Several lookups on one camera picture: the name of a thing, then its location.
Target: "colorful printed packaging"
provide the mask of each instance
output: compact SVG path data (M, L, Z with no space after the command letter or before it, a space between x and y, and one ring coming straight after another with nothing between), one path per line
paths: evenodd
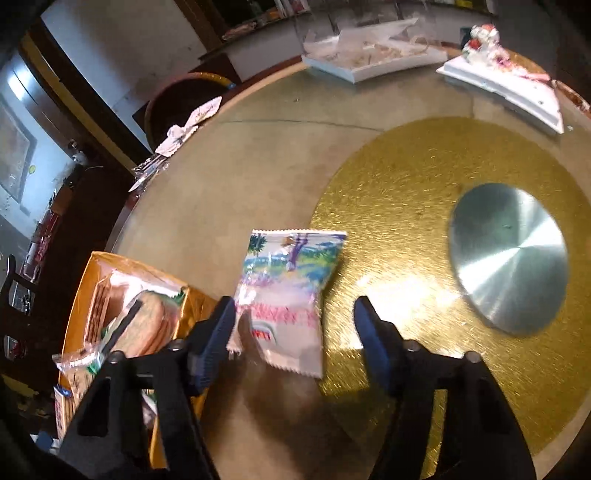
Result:
M236 323L246 311L264 359L322 378L320 302L347 234L253 230L236 289ZM234 328L228 350L242 352Z

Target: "figurine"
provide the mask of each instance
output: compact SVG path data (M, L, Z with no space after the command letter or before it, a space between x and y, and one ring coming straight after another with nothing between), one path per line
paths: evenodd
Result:
M509 54L501 47L501 36L494 25L476 25L472 27L470 36L471 39L462 50L469 63L479 63L491 68L511 66Z
M470 31L470 36L471 39L462 49L462 55L468 63L512 73L536 82L550 81L548 74L530 73L521 65L511 61L509 53L501 47L501 35L494 25L475 25Z

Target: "gold turntable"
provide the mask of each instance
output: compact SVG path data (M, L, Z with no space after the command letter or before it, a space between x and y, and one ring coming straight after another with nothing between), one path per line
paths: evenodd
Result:
M447 232L456 202L483 183L533 195L556 220L569 253L566 298L542 331L515 337L488 326L462 295ZM394 406L365 374L352 306L367 295L404 338L435 353L482 354L534 455L581 405L591 381L591 206L574 178L535 143L469 118L431 118L394 128L355 153L332 178L311 222L344 230L342 265L324 308L326 376L335 415L363 447L382 443ZM444 398L441 392L439 400ZM443 402L434 412L441 429ZM432 471L437 445L428 453Z

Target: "snack package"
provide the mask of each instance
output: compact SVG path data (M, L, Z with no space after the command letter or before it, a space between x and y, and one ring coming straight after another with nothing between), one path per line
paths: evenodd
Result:
M234 297L236 324L249 310L252 335L270 365L322 377L322 290L345 238L332 231L252 231ZM242 351L236 327L228 350Z
M70 384L74 409L78 408L100 368L98 353L96 345L87 345L77 352L52 356L57 368Z
M53 395L56 403L57 438L61 440L74 416L74 397L70 390L61 385L53 387Z
M154 428L154 422L156 415L158 415L158 409L156 408L156 395L154 390L142 390L142 415L144 416L144 425L148 429Z

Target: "door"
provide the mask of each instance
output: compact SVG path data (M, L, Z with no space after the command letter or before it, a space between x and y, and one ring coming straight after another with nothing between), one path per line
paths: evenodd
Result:
M13 284L0 304L0 371L47 392L82 272L104 249L132 176L39 78L18 53L0 70L0 281L14 255L35 284L35 294ZM34 339L3 338L8 316L26 318Z

